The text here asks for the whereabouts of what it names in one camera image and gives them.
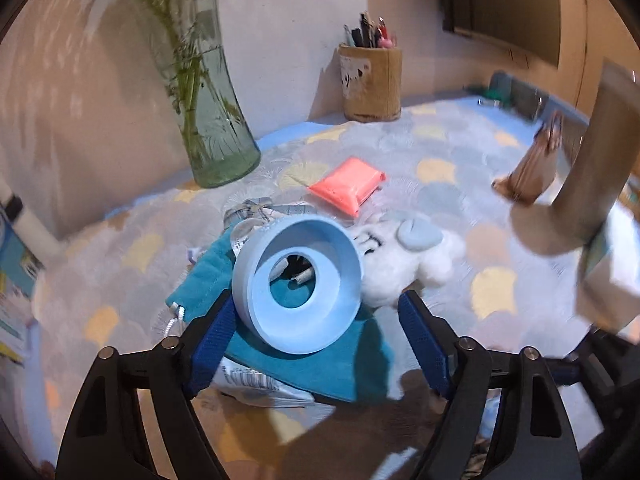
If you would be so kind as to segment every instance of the plush ear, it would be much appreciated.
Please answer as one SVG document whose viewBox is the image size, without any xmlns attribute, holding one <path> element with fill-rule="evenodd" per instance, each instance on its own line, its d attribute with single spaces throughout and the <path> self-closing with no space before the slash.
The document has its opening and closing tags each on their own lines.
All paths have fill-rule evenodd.
<svg viewBox="0 0 640 480">
<path fill-rule="evenodd" d="M 425 218 L 404 220 L 396 238 L 407 251 L 427 251 L 439 245 L 443 239 L 442 231 Z"/>
</svg>

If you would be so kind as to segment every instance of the metal screw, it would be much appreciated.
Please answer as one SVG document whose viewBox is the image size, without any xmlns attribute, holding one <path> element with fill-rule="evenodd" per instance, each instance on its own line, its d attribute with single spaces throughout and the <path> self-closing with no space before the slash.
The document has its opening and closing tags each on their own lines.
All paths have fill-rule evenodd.
<svg viewBox="0 0 640 480">
<path fill-rule="evenodd" d="M 177 335 L 170 335 L 162 339 L 162 342 L 160 344 L 162 345 L 162 348 L 171 350 L 172 348 L 177 347 L 179 343 L 180 343 L 180 338 Z"/>
<path fill-rule="evenodd" d="M 100 359 L 108 359 L 113 355 L 113 346 L 105 346 L 102 350 L 98 352 L 98 357 Z"/>
<path fill-rule="evenodd" d="M 540 357 L 540 352 L 538 352 L 535 348 L 531 346 L 527 346 L 524 349 L 524 355 L 527 359 L 531 359 L 532 361 L 535 361 L 537 358 Z"/>
<path fill-rule="evenodd" d="M 461 337 L 458 340 L 458 344 L 464 350 L 473 350 L 476 347 L 476 342 L 470 337 Z"/>
</svg>

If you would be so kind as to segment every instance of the patterned bedspread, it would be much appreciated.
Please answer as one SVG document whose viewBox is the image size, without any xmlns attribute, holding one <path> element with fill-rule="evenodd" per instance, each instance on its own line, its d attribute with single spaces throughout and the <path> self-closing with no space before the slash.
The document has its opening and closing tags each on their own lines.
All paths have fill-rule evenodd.
<svg viewBox="0 0 640 480">
<path fill-rule="evenodd" d="M 305 185 L 349 156 L 388 175 L 357 222 L 385 209 L 420 210 L 465 239 L 466 258 L 455 277 L 423 292 L 434 314 L 487 347 L 519 351 L 529 344 L 543 354 L 566 354 L 588 328 L 574 315 L 578 254 L 533 253 L 514 234 L 517 208 L 491 189 L 526 147 L 471 106 L 420 105 L 393 123 L 345 123 L 292 140 L 265 152 L 258 169 L 239 182 L 212 190 L 187 183 L 85 229 L 69 245 L 68 261 L 38 281 L 34 305 L 44 329 L 54 435 L 60 441 L 101 347 L 141 351 L 161 339 L 158 319 L 184 277 L 187 248 L 212 243 L 226 209 L 261 196 L 275 203 L 304 199 L 348 224 Z M 416 369 L 395 310 L 383 307 L 375 316 L 396 356 L 386 403 L 277 410 L 245 406 L 212 388 L 198 396 L 196 412 L 232 480 L 407 478 L 444 407 Z M 580 390 L 569 388 L 563 397 L 583 445 L 597 432 L 593 412 Z M 150 398 L 141 400 L 158 472 L 174 478 Z"/>
</svg>

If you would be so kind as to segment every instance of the brown paper bag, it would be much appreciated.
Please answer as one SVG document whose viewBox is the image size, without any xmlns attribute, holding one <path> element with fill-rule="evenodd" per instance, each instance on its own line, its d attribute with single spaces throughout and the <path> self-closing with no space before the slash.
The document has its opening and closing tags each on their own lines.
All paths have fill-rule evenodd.
<svg viewBox="0 0 640 480">
<path fill-rule="evenodd" d="M 555 112 L 536 133 L 518 167 L 508 177 L 494 180 L 493 188 L 510 200 L 533 204 L 556 177 L 561 137 L 562 114 Z"/>
</svg>

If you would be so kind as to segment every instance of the blue gripper pad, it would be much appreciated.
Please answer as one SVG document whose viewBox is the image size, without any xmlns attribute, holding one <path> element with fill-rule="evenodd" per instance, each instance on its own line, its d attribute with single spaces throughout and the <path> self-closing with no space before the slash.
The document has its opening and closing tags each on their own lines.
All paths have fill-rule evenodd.
<svg viewBox="0 0 640 480">
<path fill-rule="evenodd" d="M 398 300 L 400 325 L 414 350 L 429 386 L 450 400 L 449 396 L 453 393 L 453 388 L 449 380 L 447 356 L 428 329 L 418 311 L 419 308 L 426 307 L 424 304 L 414 304 L 407 293 L 400 296 Z"/>
<path fill-rule="evenodd" d="M 188 394 L 195 397 L 200 390 L 211 385 L 235 331 L 236 306 L 230 294 L 191 357 L 191 377 L 185 386 Z"/>
</svg>

